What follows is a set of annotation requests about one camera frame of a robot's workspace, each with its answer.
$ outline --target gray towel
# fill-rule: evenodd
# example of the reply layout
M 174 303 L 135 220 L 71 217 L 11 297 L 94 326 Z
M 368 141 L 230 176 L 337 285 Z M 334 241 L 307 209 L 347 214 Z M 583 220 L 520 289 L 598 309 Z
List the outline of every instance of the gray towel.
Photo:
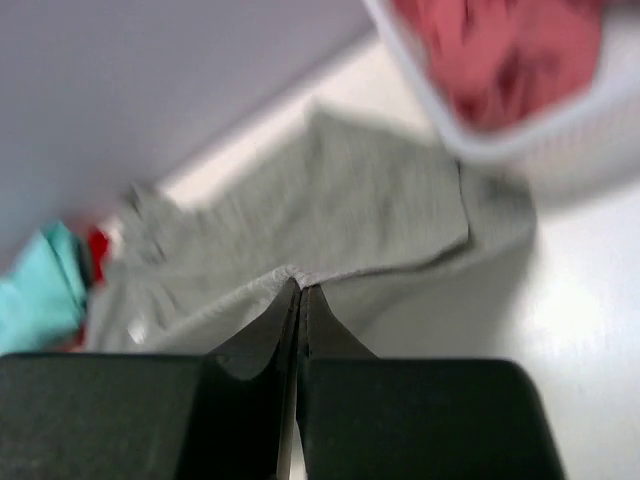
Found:
M 346 302 L 360 298 L 354 279 L 375 277 L 383 301 L 398 272 L 450 275 L 535 227 L 526 192 L 441 147 L 324 112 L 210 208 L 137 189 L 120 219 L 123 253 L 92 297 L 89 350 L 206 352 L 289 277 L 344 282 Z

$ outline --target teal cloth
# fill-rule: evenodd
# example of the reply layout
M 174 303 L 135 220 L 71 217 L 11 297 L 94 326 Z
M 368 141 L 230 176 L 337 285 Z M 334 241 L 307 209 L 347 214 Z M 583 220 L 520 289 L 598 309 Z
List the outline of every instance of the teal cloth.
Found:
M 41 350 L 80 327 L 87 296 L 81 252 L 60 222 L 31 238 L 0 280 L 0 354 Z

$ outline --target white basket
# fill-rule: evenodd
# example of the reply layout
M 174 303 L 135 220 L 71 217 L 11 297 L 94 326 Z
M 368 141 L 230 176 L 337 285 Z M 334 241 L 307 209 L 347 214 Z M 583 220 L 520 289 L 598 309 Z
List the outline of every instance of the white basket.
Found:
M 389 0 L 363 0 L 379 34 L 396 57 L 445 146 L 474 165 L 514 160 L 554 174 L 576 159 L 590 167 L 597 159 L 640 154 L 640 9 L 608 10 L 598 74 L 585 93 L 549 107 L 518 125 L 495 133 L 474 132 L 455 116 L 426 75 L 426 55 Z

